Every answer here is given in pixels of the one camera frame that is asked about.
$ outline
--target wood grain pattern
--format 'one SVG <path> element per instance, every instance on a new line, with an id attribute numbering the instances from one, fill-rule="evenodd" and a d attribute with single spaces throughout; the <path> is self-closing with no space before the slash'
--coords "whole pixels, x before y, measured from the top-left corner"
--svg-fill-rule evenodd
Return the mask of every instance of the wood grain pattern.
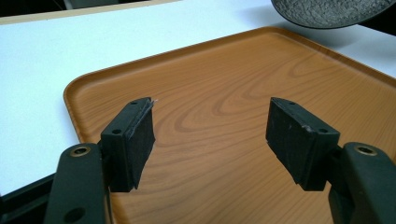
<path id="1" fill-rule="evenodd" d="M 266 145 L 271 96 L 396 156 L 396 81 L 300 36 L 262 28 L 98 71 L 64 99 L 81 142 L 133 99 L 158 99 L 139 190 L 113 194 L 118 223 L 332 223 Z"/>

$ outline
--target gray fabric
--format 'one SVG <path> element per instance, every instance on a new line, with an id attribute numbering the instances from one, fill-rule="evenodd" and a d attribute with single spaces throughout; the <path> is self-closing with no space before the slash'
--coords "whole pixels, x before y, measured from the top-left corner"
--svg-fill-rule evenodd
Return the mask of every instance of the gray fabric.
<path id="1" fill-rule="evenodd" d="M 396 0 L 272 0 L 275 9 L 298 25 L 331 29 L 366 21 Z"/>

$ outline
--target tray rim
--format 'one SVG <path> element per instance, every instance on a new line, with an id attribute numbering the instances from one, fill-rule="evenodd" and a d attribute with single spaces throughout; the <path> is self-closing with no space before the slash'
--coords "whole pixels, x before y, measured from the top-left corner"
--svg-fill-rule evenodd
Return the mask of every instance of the tray rim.
<path id="1" fill-rule="evenodd" d="M 317 52 L 322 53 L 322 54 L 336 60 L 339 63 L 347 64 L 347 66 L 362 72 L 364 75 L 366 75 L 368 77 L 372 77 L 372 78 L 396 89 L 396 78 L 393 78 L 387 74 L 384 74 L 378 70 L 375 70 L 374 68 L 369 67 L 368 65 L 366 65 L 364 63 L 357 62 L 357 61 L 355 61 L 355 60 L 353 60 L 339 52 L 334 51 L 333 49 L 329 49 L 325 46 L 322 46 L 319 43 L 317 43 L 313 40 L 310 40 L 304 36 L 298 35 L 292 31 L 289 31 L 289 30 L 286 30 L 283 28 L 274 27 L 274 26 L 267 26 L 267 27 L 253 29 L 253 30 L 245 31 L 242 33 L 234 34 L 234 35 L 227 35 L 227 36 L 224 36 L 221 38 L 216 38 L 213 40 L 190 45 L 190 46 L 180 48 L 180 49 L 173 49 L 173 50 L 166 51 L 166 52 L 163 52 L 160 54 L 156 54 L 156 55 L 148 56 L 148 57 L 141 58 L 138 60 L 130 61 L 128 63 L 117 64 L 114 66 L 110 66 L 108 68 L 96 70 L 96 71 L 81 75 L 81 76 L 73 79 L 64 89 L 64 102 L 66 105 L 67 112 L 68 112 L 70 119 L 73 123 L 73 127 L 74 127 L 76 134 L 78 136 L 79 142 L 84 142 L 84 139 L 80 134 L 81 129 L 78 127 L 78 120 L 76 119 L 76 113 L 73 110 L 72 100 L 69 99 L 68 96 L 73 95 L 73 91 L 77 91 L 79 88 L 84 87 L 85 84 L 87 83 L 86 78 L 89 78 L 91 76 L 96 76 L 96 79 L 101 79 L 103 77 L 113 76 L 113 75 L 109 75 L 106 72 L 110 71 L 110 70 L 123 69 L 124 67 L 129 67 L 129 66 L 133 66 L 133 68 L 135 70 L 139 70 L 142 67 L 145 67 L 146 64 L 148 64 L 148 63 L 155 64 L 155 63 L 167 62 L 170 59 L 172 60 L 173 58 L 177 58 L 182 55 L 188 55 L 191 53 L 204 51 L 207 49 L 211 49 L 213 47 L 217 47 L 219 45 L 233 43 L 234 41 L 238 41 L 240 39 L 250 38 L 250 37 L 253 37 L 256 35 L 263 35 L 265 33 L 275 33 L 278 35 L 283 35 L 286 38 L 290 38 L 293 41 L 296 41 L 308 48 L 314 49 Z"/>

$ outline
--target wooden tray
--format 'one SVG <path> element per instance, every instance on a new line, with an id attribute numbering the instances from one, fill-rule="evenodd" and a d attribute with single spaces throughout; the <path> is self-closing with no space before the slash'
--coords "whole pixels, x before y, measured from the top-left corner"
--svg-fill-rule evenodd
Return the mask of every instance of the wooden tray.
<path id="1" fill-rule="evenodd" d="M 158 99 L 157 141 L 139 190 L 112 194 L 118 223 L 332 223 L 327 191 L 303 192 L 266 145 L 271 96 L 328 122 L 340 145 L 396 155 L 396 80 L 277 28 L 94 72 L 64 92 L 79 140 L 94 143 L 144 96 Z"/>

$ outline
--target white surface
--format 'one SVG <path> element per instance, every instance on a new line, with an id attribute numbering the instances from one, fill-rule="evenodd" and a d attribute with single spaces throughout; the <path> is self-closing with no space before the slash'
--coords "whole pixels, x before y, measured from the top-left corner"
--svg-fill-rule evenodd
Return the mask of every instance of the white surface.
<path id="1" fill-rule="evenodd" d="M 0 26 L 0 193 L 55 172 L 78 143 L 64 106 L 74 78 L 263 26 L 283 27 L 396 77 L 396 37 L 361 26 L 310 30 L 269 0 L 184 0 Z"/>

